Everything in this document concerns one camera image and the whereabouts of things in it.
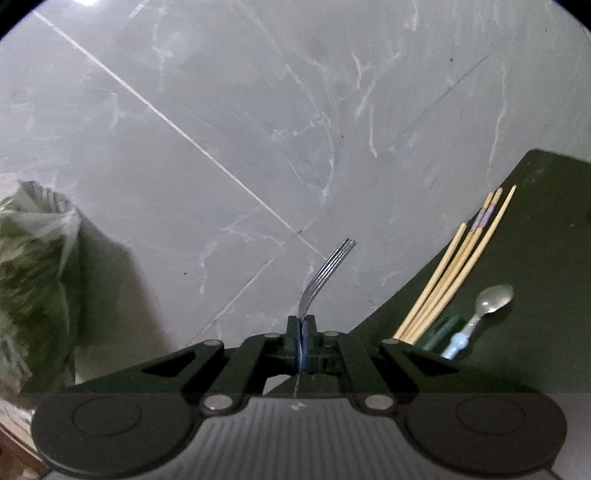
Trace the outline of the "metal fork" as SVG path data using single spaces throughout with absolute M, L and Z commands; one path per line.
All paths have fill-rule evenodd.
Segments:
M 300 302 L 297 306 L 297 318 L 304 319 L 308 314 L 311 304 L 314 302 L 315 297 L 321 292 L 325 284 L 328 283 L 335 271 L 339 269 L 342 262 L 346 260 L 349 253 L 356 247 L 356 240 L 347 238 L 342 244 L 332 252 L 332 255 L 325 260 L 322 267 L 315 273 L 315 276 L 308 282 L 307 287 L 304 288 L 304 292 L 301 294 Z

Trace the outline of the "plain wooden chopstick long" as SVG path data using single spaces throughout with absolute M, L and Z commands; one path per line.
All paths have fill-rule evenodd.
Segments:
M 428 310 L 428 312 L 419 319 L 418 325 L 415 326 L 407 335 L 407 343 L 412 345 L 416 344 L 417 341 L 426 333 L 426 331 L 431 327 L 431 325 L 435 322 L 437 317 L 443 312 L 445 307 L 450 303 L 452 298 L 458 292 L 458 290 L 460 289 L 460 287 L 462 286 L 470 272 L 473 270 L 477 261 L 480 259 L 486 246 L 489 244 L 493 234 L 495 233 L 496 229 L 501 223 L 501 219 L 503 218 L 506 210 L 508 209 L 509 204 L 514 197 L 516 190 L 517 186 L 513 185 L 507 197 L 505 198 L 503 204 L 497 210 L 496 216 L 488 224 L 488 229 L 486 230 L 484 237 L 478 237 L 479 243 L 475 247 L 469 248 L 468 256 L 464 260 L 460 261 L 461 269 L 457 274 L 452 274 L 453 282 L 449 286 L 444 288 L 443 292 L 440 293 L 439 296 L 436 298 L 437 302 L 435 303 L 435 305 L 431 307 Z

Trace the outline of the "dark green handled scissors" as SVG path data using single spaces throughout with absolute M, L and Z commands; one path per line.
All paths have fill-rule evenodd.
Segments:
M 436 350 L 459 330 L 461 324 L 462 317 L 459 315 L 439 318 L 421 338 L 420 348 L 425 351 Z

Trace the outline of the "clear bag of greens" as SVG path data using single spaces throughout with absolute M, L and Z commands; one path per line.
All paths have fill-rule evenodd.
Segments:
M 53 388 L 77 340 L 76 207 L 35 181 L 1 177 L 1 396 Z

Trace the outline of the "wooden chopstick purple band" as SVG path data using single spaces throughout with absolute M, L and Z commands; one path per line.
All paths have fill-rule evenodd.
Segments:
M 487 197 L 484 201 L 484 204 L 482 205 L 481 209 L 477 213 L 477 216 L 472 223 L 472 226 L 470 227 L 470 229 L 466 228 L 466 230 L 464 232 L 464 236 L 463 236 L 462 240 L 460 241 L 456 251 L 454 252 L 453 257 L 450 259 L 450 261 L 447 265 L 447 268 L 445 269 L 445 271 L 441 275 L 437 285 L 435 286 L 435 288 L 433 289 L 433 291 L 431 292 L 431 294 L 427 298 L 426 302 L 424 303 L 424 305 L 422 306 L 422 308 L 420 309 L 420 311 L 416 315 L 416 317 L 413 320 L 413 322 L 411 323 L 411 325 L 405 330 L 403 338 L 401 338 L 401 340 L 404 339 L 407 331 L 413 326 L 414 322 L 418 321 L 422 314 L 426 314 L 428 311 L 428 308 L 431 307 L 435 303 L 436 294 L 441 290 L 441 288 L 444 286 L 444 283 L 451 276 L 452 270 L 455 268 L 455 266 L 459 262 L 461 256 L 464 254 L 464 251 L 468 247 L 468 245 L 469 245 L 472 237 L 474 236 L 474 233 L 476 232 L 477 227 L 479 226 L 480 222 L 482 221 L 482 218 L 483 218 L 484 214 L 486 213 L 488 207 L 491 205 L 492 201 L 495 200 L 497 197 L 498 197 L 498 195 L 496 194 L 495 191 L 490 192 L 487 195 Z
M 452 285 L 467 262 L 488 219 L 501 199 L 502 193 L 503 188 L 500 187 L 495 192 L 488 194 L 470 228 L 467 228 L 466 223 L 460 225 L 433 275 L 397 333 L 400 340 L 406 342 L 411 340 L 418 326 L 435 311 L 435 306 L 443 298 L 443 294 Z

